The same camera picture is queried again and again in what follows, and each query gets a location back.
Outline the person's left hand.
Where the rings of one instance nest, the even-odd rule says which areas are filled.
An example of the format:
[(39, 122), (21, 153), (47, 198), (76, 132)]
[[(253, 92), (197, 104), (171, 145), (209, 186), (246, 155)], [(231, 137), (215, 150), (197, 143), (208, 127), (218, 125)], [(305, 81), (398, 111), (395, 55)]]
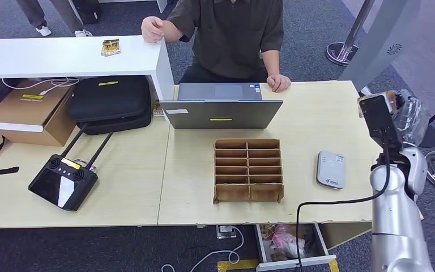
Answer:
[(291, 80), (287, 76), (275, 74), (267, 77), (267, 84), (272, 92), (282, 92), (291, 85)]

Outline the person's right hand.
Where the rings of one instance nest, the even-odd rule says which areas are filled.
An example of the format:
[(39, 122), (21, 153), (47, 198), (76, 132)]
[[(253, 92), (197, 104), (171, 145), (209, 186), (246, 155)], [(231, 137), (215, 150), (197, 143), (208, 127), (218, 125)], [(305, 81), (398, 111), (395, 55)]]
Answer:
[(148, 43), (159, 42), (164, 37), (163, 27), (163, 21), (158, 17), (148, 16), (144, 18), (141, 25), (144, 41)]

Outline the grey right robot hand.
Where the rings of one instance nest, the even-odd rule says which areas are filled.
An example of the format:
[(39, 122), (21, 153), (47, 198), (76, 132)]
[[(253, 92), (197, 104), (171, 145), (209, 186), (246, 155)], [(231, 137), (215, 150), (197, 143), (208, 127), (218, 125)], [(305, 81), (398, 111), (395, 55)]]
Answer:
[(394, 94), (391, 116), (400, 141), (419, 146), (424, 139), (430, 115), (424, 103), (407, 89), (392, 91)]

